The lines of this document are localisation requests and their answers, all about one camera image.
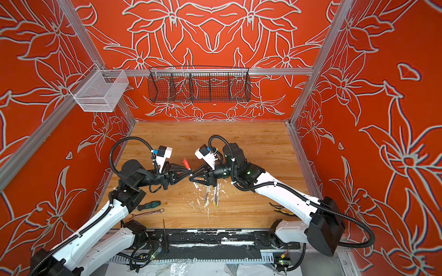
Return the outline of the red pen cap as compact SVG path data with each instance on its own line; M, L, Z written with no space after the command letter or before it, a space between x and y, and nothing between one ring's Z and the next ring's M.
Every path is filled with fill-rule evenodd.
M186 167L187 170L191 170L191 167L190 167L190 165L189 165L189 162L187 161L186 158L183 159L183 163L184 163L184 165L185 165L185 167Z

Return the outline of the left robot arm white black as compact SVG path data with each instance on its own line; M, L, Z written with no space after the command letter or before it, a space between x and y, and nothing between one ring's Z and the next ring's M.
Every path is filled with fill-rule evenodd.
M113 162L117 146L129 140L143 143L149 150L154 168L145 169L140 162L131 159L118 170ZM134 210L141 210L140 203L146 193L144 187L155 186L167 190L191 175L187 161L183 165L168 162L172 148L160 146L154 149L139 137L126 137L117 141L110 150L110 169L119 178L116 189L109 192L104 207L79 230L61 241L49 251L41 249L31 258L32 276L89 276L114 256L122 256L132 270L150 263L155 254L155 241L144 225L134 218L124 218Z

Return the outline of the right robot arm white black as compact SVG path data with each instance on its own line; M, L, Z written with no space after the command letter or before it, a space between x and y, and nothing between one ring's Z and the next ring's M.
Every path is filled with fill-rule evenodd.
M308 243L326 256L333 256L338 247L367 248L375 244L374 231L360 220L341 213L333 199L320 199L284 184L249 162L238 144L229 143L220 135L212 135L207 144L195 151L195 156L205 164L192 172L191 182L215 187L218 180L229 178L238 190L267 197L299 218L302 225L276 221L273 235L283 243ZM360 243L342 241L346 222L360 227L368 239Z

